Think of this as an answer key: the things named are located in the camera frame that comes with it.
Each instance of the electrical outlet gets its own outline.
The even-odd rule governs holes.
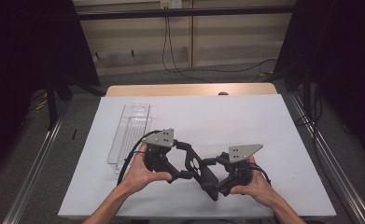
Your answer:
[[[182,0],[171,0],[171,8],[182,8]]]
[[[171,8],[171,0],[161,0],[160,9],[168,9],[168,8]]]

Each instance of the clear plastic box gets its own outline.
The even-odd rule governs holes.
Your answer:
[[[150,105],[127,104],[124,106],[107,160],[109,164],[116,165],[117,174],[136,142],[149,132],[151,121]]]

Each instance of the forearm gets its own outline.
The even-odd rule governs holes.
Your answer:
[[[130,195],[124,185],[118,185],[84,223],[109,223]]]
[[[281,196],[277,195],[271,206],[281,223],[300,224],[305,223],[292,207]]]

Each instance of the black pole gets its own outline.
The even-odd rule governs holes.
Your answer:
[[[274,7],[230,7],[230,8],[182,8],[182,9],[152,9],[135,11],[113,12],[79,12],[77,15],[56,15],[55,20],[64,20],[73,17],[80,21],[136,19],[136,18],[160,18],[160,17],[189,17],[189,16],[221,16],[244,14],[282,14],[296,12],[295,6]],[[299,11],[313,10],[312,7],[299,8]]]
[[[303,110],[307,118],[312,119],[313,116],[311,114],[311,74],[310,70],[305,67],[304,68],[304,77],[303,77]]]
[[[51,74],[45,74],[46,76],[46,94],[48,97],[48,107],[49,107],[49,127],[50,131],[53,129],[54,124],[57,121],[57,108],[56,108],[56,100],[54,97],[54,87],[51,80]]]

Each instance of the gray carpet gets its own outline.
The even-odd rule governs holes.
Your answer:
[[[248,68],[252,64],[234,64],[211,66],[211,69],[239,70]],[[273,62],[262,66],[262,71],[272,71]],[[199,77],[210,82],[250,82],[257,77],[258,67],[245,72],[217,73],[208,71],[184,72],[186,76]],[[162,83],[202,83],[202,81],[182,77],[167,71],[153,71],[146,73],[125,74],[100,77],[102,89],[111,85],[127,84],[162,84]],[[300,115],[290,100],[290,92],[286,92],[283,81],[277,80],[274,85],[283,95],[286,105],[293,119]],[[35,184],[31,198],[26,204],[20,223],[80,223],[66,218],[57,217],[68,183],[77,165],[81,150],[85,144],[92,120],[95,116],[100,98],[87,94],[79,88],[71,88],[75,94],[69,103],[66,116],[59,130],[58,136],[47,157],[41,176]],[[351,180],[359,195],[365,202],[365,151],[359,140],[351,133],[347,133],[337,113],[323,99],[324,113],[318,122],[318,129],[324,135],[333,154]],[[7,210],[11,206],[24,178],[34,162],[35,155],[47,134],[49,125],[48,111],[44,107],[29,113],[15,139],[13,147],[0,164],[0,223],[4,220]],[[336,217],[314,218],[325,223],[359,223],[354,212],[345,200],[343,193],[332,178],[329,169],[321,169],[313,147],[311,135],[304,126],[297,127],[307,151],[311,156],[318,173],[323,177],[323,183],[336,209]]]

